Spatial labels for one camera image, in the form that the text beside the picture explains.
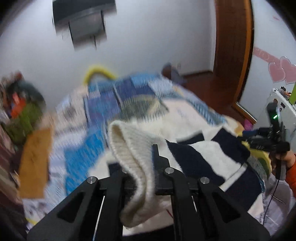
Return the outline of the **right hand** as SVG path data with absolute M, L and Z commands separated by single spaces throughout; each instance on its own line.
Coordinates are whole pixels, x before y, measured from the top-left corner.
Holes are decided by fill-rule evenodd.
M 272 173 L 276 175 L 276 160 L 281 160 L 285 163 L 286 169 L 291 168 L 295 164 L 295 154 L 293 151 L 288 151 L 285 154 L 269 153 L 268 156 L 271 160 Z

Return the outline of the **orange sleeve forearm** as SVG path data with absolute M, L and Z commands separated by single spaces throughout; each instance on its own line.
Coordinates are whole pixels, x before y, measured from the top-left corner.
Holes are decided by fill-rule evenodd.
M 296 196 L 296 163 L 294 163 L 290 168 L 288 168 L 285 181 L 289 185 L 295 197 Z

